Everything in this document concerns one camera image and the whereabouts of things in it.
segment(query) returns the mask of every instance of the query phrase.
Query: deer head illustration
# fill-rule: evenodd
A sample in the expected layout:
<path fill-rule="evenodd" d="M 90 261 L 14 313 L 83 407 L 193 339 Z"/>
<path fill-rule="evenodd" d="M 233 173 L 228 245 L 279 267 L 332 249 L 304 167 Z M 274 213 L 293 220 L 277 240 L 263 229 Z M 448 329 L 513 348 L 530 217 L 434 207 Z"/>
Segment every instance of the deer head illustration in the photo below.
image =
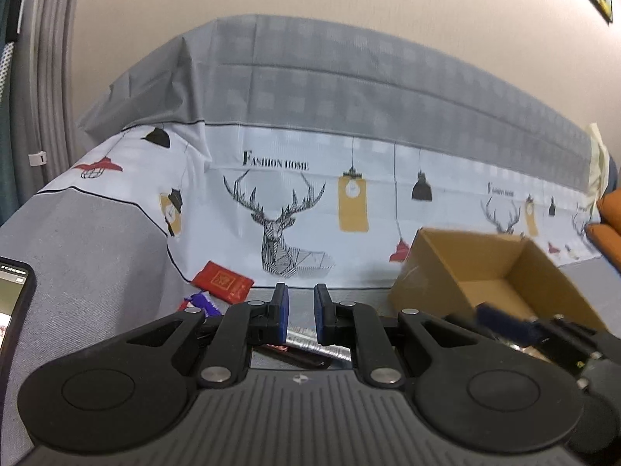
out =
<path fill-rule="evenodd" d="M 313 208 L 321 199 L 325 191 L 325 183 L 319 194 L 315 196 L 312 184 L 301 173 L 307 187 L 307 196 L 298 202 L 296 191 L 293 190 L 293 200 L 283 207 L 277 219 L 266 217 L 263 206 L 257 202 L 257 188 L 246 199 L 245 193 L 240 189 L 240 183 L 250 170 L 245 171 L 233 184 L 233 188 L 224 177 L 226 187 L 232 198 L 243 207 L 250 210 L 252 220 L 263 226 L 263 246 L 261 257 L 263 269 L 268 273 L 279 276 L 321 276 L 327 274 L 333 266 L 332 259 L 325 252 L 313 252 L 297 247 L 288 247 L 283 239 L 283 231 L 293 226 L 296 218 L 293 217 L 305 210 Z"/>
<path fill-rule="evenodd" d="M 496 226 L 496 231 L 498 233 L 506 233 L 508 235 L 513 234 L 513 226 L 515 226 L 518 221 L 520 221 L 520 214 L 522 213 L 522 208 L 517 208 L 515 203 L 511 202 L 513 205 L 513 212 L 509 214 L 507 227 L 502 227 L 502 224 L 498 219 L 496 219 L 496 209 L 494 209 L 494 213 L 490 213 L 489 211 L 489 203 L 492 201 L 492 197 L 487 200 L 485 206 L 483 206 L 483 202 L 480 202 L 480 208 L 483 210 L 483 214 L 485 214 L 485 218 L 490 221 L 494 226 Z"/>

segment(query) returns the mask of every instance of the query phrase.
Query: red packet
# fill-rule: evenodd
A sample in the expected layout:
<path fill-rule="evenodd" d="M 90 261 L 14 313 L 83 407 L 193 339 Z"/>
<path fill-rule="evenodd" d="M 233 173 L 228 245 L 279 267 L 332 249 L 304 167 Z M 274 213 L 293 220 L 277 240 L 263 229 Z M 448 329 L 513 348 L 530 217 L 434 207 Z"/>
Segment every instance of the red packet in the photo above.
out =
<path fill-rule="evenodd" d="M 192 285 L 232 305 L 244 301 L 254 283 L 254 280 L 227 270 L 213 261 L 209 261 L 192 280 Z"/>

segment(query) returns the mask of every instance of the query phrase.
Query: beige wall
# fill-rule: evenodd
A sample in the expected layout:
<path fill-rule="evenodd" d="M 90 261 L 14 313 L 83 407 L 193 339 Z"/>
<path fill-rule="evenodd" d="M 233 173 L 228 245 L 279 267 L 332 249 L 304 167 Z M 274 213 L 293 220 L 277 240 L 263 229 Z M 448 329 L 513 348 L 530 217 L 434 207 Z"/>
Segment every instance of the beige wall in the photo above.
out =
<path fill-rule="evenodd" d="M 597 122 L 621 163 L 621 0 L 610 26 L 589 0 L 78 0 L 73 103 L 82 113 L 133 63 L 210 19 L 268 13 L 405 37 L 524 89 L 581 127 Z"/>

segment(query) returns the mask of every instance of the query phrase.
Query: smartphone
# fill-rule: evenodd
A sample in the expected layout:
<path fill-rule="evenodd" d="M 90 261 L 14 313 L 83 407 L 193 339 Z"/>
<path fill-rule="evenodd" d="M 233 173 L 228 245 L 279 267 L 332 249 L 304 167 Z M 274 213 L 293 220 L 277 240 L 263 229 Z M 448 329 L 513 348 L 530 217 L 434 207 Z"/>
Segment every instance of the smartphone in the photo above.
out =
<path fill-rule="evenodd" d="M 35 288 L 28 264 L 0 257 L 0 429 L 10 365 Z"/>

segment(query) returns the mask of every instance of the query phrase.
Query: open cardboard box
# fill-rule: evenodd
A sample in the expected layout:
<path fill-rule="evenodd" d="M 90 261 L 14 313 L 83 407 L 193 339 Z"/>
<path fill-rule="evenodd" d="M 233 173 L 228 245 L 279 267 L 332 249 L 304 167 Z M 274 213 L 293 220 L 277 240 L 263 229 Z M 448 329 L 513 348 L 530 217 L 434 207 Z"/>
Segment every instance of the open cardboard box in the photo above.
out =
<path fill-rule="evenodd" d="M 483 303 L 517 317 L 606 326 L 569 279 L 526 237 L 422 228 L 389 295 L 396 310 L 474 317 Z"/>

